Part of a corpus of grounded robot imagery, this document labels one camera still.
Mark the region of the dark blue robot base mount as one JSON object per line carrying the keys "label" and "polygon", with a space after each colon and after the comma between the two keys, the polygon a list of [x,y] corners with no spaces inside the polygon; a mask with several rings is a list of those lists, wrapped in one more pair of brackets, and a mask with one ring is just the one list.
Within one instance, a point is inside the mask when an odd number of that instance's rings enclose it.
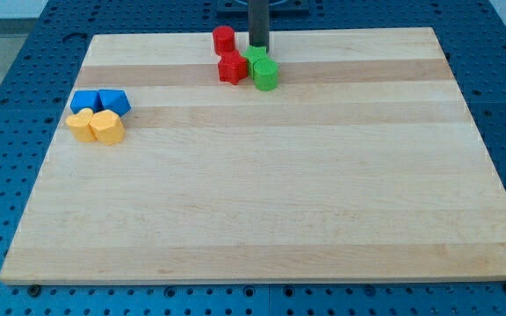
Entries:
{"label": "dark blue robot base mount", "polygon": [[[246,16],[247,0],[215,0],[213,1],[219,17]],[[310,11],[311,0],[270,0],[269,12],[274,14],[304,14]]]}

